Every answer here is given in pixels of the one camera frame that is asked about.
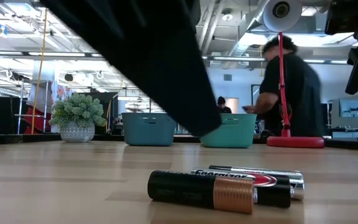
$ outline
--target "aa battery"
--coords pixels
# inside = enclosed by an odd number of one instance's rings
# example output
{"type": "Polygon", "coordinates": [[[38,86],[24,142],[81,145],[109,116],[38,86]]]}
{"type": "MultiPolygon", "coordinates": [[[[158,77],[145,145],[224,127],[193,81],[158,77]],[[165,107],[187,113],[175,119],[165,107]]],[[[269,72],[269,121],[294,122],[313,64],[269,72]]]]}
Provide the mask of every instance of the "aa battery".
{"type": "Polygon", "coordinates": [[[290,178],[290,184],[293,187],[294,195],[292,199],[303,200],[305,195],[305,181],[303,180],[303,174],[300,171],[289,171],[289,170],[269,170],[269,169],[259,169],[259,168],[249,168],[249,167],[230,167],[230,166],[216,166],[211,165],[209,169],[214,170],[225,170],[232,172],[240,173],[258,173],[258,174],[267,174],[267,175],[285,175],[290,178]]]}
{"type": "Polygon", "coordinates": [[[251,180],[168,170],[151,173],[147,193],[151,199],[160,202],[248,214],[252,213],[256,198],[251,180]]]}
{"type": "Polygon", "coordinates": [[[251,172],[235,173],[231,171],[211,169],[193,169],[190,173],[252,180],[254,182],[254,187],[257,189],[257,200],[255,203],[280,208],[289,208],[291,206],[293,189],[290,185],[290,178],[285,175],[267,175],[251,172]]]}

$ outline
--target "wooden table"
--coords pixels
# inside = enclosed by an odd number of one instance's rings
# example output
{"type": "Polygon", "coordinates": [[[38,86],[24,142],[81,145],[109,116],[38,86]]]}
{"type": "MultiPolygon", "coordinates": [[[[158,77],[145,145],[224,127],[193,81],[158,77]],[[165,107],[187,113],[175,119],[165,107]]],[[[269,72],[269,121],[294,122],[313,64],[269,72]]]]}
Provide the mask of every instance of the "wooden table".
{"type": "Polygon", "coordinates": [[[213,149],[199,144],[132,147],[123,142],[0,145],[0,224],[358,224],[358,151],[213,149]],[[208,165],[302,170],[305,201],[255,206],[253,215],[151,202],[154,169],[208,165]]]}

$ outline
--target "man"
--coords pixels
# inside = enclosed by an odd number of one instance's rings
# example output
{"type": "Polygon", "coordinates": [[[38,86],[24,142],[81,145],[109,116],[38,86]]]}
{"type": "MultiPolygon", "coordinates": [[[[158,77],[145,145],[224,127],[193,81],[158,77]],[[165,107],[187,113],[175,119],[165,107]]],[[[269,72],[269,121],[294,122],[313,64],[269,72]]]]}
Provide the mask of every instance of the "man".
{"type": "MultiPolygon", "coordinates": [[[[285,96],[291,110],[292,136],[317,137],[323,135],[321,111],[321,84],[316,72],[299,56],[291,38],[283,36],[285,96]]],[[[255,106],[246,106],[248,113],[258,114],[265,120],[265,129],[276,136],[283,128],[280,96],[280,49],[278,37],[269,41],[263,54],[268,61],[265,76],[255,106]]]]}
{"type": "Polygon", "coordinates": [[[220,113],[231,113],[231,109],[226,106],[226,100],[221,96],[218,98],[218,110],[220,113]]]}

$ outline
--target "plastic bin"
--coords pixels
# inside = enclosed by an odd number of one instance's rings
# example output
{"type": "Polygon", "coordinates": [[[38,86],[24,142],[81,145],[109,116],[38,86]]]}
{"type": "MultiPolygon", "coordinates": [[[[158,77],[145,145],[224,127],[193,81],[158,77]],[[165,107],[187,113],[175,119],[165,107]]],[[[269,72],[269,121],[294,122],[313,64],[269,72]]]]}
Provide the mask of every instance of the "plastic bin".
{"type": "Polygon", "coordinates": [[[177,125],[166,113],[123,113],[122,122],[131,146],[170,146],[177,125]]]}
{"type": "Polygon", "coordinates": [[[256,114],[221,114],[222,125],[200,138],[206,147],[247,148],[254,140],[256,114]]]}

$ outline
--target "potted plant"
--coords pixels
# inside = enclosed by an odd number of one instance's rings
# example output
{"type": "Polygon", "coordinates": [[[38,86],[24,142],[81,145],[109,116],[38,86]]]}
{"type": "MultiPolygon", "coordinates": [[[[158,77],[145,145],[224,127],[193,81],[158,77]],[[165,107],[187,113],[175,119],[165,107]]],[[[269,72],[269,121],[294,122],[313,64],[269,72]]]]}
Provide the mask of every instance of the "potted plant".
{"type": "Polygon", "coordinates": [[[74,93],[64,101],[55,102],[50,125],[57,125],[66,142],[88,142],[93,139],[94,126],[105,126],[103,106],[98,99],[74,93]]]}

